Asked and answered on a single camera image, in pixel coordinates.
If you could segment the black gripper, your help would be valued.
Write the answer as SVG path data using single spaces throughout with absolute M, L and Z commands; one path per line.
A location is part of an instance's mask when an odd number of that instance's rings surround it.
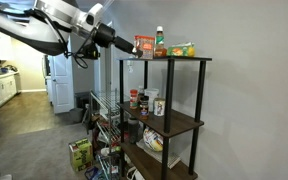
M 117 37 L 114 38 L 114 45 L 115 45 L 118 49 L 120 49 L 120 50 L 122 50 L 122 51 L 124 51 L 124 52 L 126 52 L 126 53 L 129 53 L 129 54 L 132 54 L 132 53 L 133 53 L 133 55 L 134 55 L 136 58 L 141 58 L 141 57 L 143 56 L 143 51 L 142 51 L 142 50 L 133 49 L 134 46 L 133 46 L 132 43 L 126 41 L 125 39 L 123 39 L 123 38 L 121 38 L 121 37 L 119 37 L 119 36 L 117 36 Z

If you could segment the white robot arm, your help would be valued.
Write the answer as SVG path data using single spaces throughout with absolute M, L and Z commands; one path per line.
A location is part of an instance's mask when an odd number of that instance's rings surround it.
M 0 32 L 47 55 L 68 52 L 68 38 L 74 33 L 84 39 L 74 57 L 97 59 L 96 46 L 116 48 L 137 57 L 143 52 L 132 43 L 116 36 L 115 30 L 101 22 L 104 7 L 96 3 L 88 12 L 79 9 L 74 0 L 35 0 L 31 9 L 12 13 L 0 9 Z

